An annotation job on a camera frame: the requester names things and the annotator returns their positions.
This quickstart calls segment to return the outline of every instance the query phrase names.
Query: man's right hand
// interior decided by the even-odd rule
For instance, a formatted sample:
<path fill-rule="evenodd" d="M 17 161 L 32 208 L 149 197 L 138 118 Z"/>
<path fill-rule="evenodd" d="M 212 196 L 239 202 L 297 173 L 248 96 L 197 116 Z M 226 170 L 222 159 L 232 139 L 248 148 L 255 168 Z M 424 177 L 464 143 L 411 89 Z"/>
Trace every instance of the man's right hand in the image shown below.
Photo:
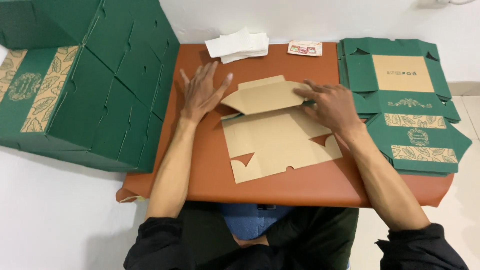
<path fill-rule="evenodd" d="M 312 90 L 295 88 L 293 91 L 308 99 L 313 99 L 316 106 L 300 108 L 321 125 L 344 137 L 354 130 L 362 129 L 363 123 L 357 116 L 352 92 L 342 85 L 317 85 L 305 79 Z"/>

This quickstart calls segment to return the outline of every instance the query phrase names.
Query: brown leather mat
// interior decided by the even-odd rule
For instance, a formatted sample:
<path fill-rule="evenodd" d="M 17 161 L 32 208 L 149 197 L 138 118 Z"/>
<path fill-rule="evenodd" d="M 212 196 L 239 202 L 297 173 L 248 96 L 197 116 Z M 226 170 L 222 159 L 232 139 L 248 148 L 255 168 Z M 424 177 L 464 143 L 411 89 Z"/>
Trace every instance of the brown leather mat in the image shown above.
<path fill-rule="evenodd" d="M 225 97 L 236 91 L 239 83 L 276 75 L 284 75 L 286 80 L 296 82 L 310 78 L 319 84 L 339 83 L 336 43 L 324 43 L 324 54 L 321 57 L 287 54 L 287 47 L 287 44 L 270 45 L 267 56 L 220 64 L 214 86 L 220 86 L 229 72 L 233 72 L 234 76 Z M 180 46 L 154 173 L 129 173 L 122 189 L 117 192 L 117 201 L 136 195 L 149 197 L 156 171 L 172 140 L 179 111 L 183 107 L 182 81 L 178 70 L 183 68 L 191 76 L 199 65 L 214 60 L 219 59 L 211 59 L 203 44 Z M 357 166 L 338 137 L 343 154 L 341 159 L 295 170 L 286 168 L 283 173 L 235 184 L 220 123 L 220 116 L 231 113 L 235 111 L 219 105 L 198 125 L 193 145 L 188 200 L 295 206 L 370 206 Z M 445 178 L 413 175 L 402 177 L 419 202 L 431 206 L 438 206 L 453 180 L 453 174 Z"/>

